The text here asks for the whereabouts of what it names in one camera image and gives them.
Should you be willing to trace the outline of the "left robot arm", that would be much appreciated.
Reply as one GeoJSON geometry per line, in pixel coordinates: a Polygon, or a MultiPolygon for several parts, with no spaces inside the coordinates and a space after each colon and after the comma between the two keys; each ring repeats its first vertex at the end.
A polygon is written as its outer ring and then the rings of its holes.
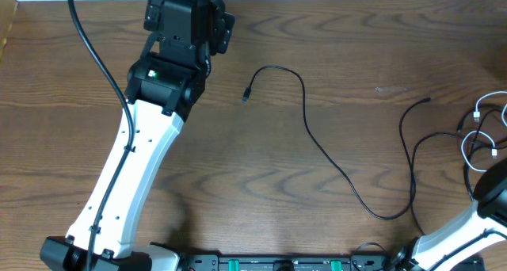
{"type": "Polygon", "coordinates": [[[52,270],[175,270],[179,255],[157,243],[137,248],[144,203],[171,144],[226,52],[234,16],[223,0],[147,0],[149,35],[118,92],[123,108],[97,184],[64,236],[48,237],[40,258],[52,270]]]}

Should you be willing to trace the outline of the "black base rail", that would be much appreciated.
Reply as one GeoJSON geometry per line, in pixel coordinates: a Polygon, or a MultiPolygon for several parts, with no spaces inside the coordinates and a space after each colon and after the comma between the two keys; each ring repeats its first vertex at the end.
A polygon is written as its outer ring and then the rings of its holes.
{"type": "Polygon", "coordinates": [[[389,255],[360,251],[336,256],[254,256],[180,254],[176,271],[377,271],[387,270],[389,255]]]}

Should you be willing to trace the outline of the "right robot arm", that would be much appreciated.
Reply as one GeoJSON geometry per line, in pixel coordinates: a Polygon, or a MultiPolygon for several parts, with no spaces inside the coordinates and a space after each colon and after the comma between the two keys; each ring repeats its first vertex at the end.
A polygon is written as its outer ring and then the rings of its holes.
{"type": "Polygon", "coordinates": [[[478,180],[467,210],[431,234],[414,238],[387,270],[450,270],[463,260],[506,240],[506,161],[478,180]]]}

